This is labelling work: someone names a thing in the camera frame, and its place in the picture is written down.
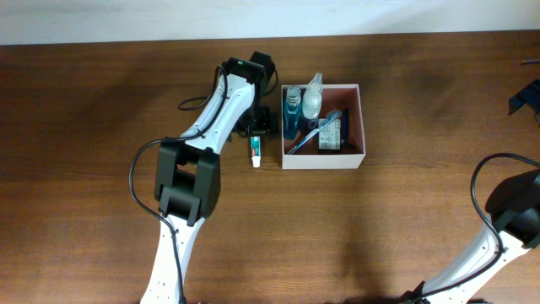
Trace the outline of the blue white toothbrush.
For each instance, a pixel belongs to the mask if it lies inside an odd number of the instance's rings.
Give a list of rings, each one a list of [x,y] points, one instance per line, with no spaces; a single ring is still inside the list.
[[[315,137],[322,129],[324,129],[326,126],[330,125],[332,122],[336,121],[338,118],[340,118],[342,113],[339,110],[330,111],[327,114],[326,121],[318,128],[313,129],[310,131],[303,139],[301,139],[292,149],[290,149],[287,154],[293,155],[298,149],[300,149],[303,145],[305,145],[308,141],[310,141],[313,137]]]

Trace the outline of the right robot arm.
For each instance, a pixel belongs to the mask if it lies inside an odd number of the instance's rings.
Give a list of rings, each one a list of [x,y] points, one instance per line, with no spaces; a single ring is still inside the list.
[[[478,174],[489,161],[512,159],[534,167],[502,181],[481,208]],[[401,303],[469,303],[505,265],[539,246],[539,163],[497,153],[479,162],[470,182],[472,204],[483,222],[473,241],[441,273],[406,292]]]

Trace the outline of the green toothpaste tube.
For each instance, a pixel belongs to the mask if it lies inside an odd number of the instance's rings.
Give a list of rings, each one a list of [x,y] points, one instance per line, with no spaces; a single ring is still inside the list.
[[[250,138],[250,144],[251,144],[251,161],[252,165],[255,168],[258,168],[261,166],[261,138],[259,136],[252,136]]]

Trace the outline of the blue disposable razor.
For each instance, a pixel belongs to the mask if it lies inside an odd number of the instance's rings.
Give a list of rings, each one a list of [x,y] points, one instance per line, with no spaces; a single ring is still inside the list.
[[[354,143],[348,141],[349,136],[349,109],[345,108],[343,110],[342,118],[342,135],[341,135],[341,148],[342,149],[353,149]]]

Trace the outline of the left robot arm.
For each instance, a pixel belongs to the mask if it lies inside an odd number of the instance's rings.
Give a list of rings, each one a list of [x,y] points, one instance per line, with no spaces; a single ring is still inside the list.
[[[184,303],[186,270],[197,234],[219,200],[220,153],[232,133],[243,138],[278,132],[278,116],[261,99],[278,84],[270,56],[231,57],[215,70],[212,91],[199,118],[178,138],[159,138],[154,198],[150,214],[160,224],[154,266],[141,301]]]

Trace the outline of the clear spray bottle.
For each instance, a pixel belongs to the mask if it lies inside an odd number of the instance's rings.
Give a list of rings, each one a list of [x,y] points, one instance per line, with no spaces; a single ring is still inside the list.
[[[302,118],[300,131],[307,135],[318,125],[318,117],[322,104],[322,73],[316,73],[315,77],[307,84],[302,98]]]

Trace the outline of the teal mouthwash bottle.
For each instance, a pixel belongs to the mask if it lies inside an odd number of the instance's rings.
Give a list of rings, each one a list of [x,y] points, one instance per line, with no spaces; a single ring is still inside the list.
[[[299,128],[301,114],[301,90],[298,87],[290,87],[287,90],[283,110],[283,136],[293,140]]]

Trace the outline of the green soap box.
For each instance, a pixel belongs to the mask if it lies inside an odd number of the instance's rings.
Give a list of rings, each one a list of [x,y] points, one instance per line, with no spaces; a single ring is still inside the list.
[[[318,149],[324,152],[338,152],[341,149],[341,120],[328,123],[318,133]]]

